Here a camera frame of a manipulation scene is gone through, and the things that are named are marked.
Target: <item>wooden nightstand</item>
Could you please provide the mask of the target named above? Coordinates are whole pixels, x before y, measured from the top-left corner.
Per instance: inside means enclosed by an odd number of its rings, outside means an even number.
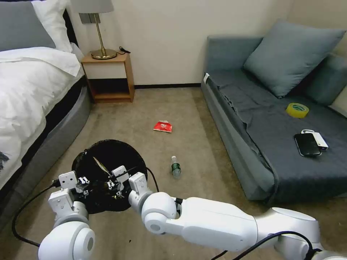
[[[128,53],[109,60],[93,59],[89,53],[82,67],[95,103],[133,101],[134,78]]]

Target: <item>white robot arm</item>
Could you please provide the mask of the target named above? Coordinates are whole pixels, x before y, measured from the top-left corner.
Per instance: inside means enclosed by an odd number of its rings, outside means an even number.
[[[63,189],[52,193],[49,199],[57,214],[56,222],[55,228],[41,243],[39,260],[87,260],[93,252],[95,234],[88,226],[87,211],[82,203],[72,201],[69,192],[78,182],[72,175],[74,172],[60,176],[59,179],[73,180],[69,186],[66,183],[62,185]],[[318,222],[306,214],[271,208],[265,214],[253,217],[232,204],[201,198],[173,198],[164,192],[153,193],[147,187],[145,175],[140,172],[131,177],[128,174],[120,176],[118,180],[121,179],[122,183],[129,180],[131,207],[141,214],[146,229],[154,234],[180,235],[190,243],[237,252],[250,248],[271,234],[295,231],[307,237],[313,248],[323,250]],[[309,250],[308,243],[294,234],[280,235],[264,246],[274,246],[287,260],[304,260]],[[310,259],[347,258],[322,251]]]

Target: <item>black baseboard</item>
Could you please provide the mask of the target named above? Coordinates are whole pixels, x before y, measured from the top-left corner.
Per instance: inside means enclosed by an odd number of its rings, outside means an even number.
[[[154,85],[135,85],[135,89],[141,88],[177,88],[177,87],[200,87],[201,83],[187,84],[154,84]]]

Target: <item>lamp shade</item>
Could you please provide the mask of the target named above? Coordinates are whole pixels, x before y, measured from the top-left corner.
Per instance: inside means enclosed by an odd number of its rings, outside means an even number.
[[[111,0],[71,0],[72,8],[78,13],[108,13],[113,11]]]

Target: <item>sofa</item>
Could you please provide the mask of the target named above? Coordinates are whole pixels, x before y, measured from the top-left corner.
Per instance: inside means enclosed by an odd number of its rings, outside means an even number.
[[[299,87],[278,99],[243,69],[261,41],[209,36],[203,73],[210,76],[201,83],[247,199],[276,204],[347,193],[347,119],[304,93],[317,84],[347,84],[346,60],[330,54]],[[309,108],[305,118],[287,114],[292,102]],[[302,129],[321,133],[329,149],[315,158],[300,156],[293,136]]]

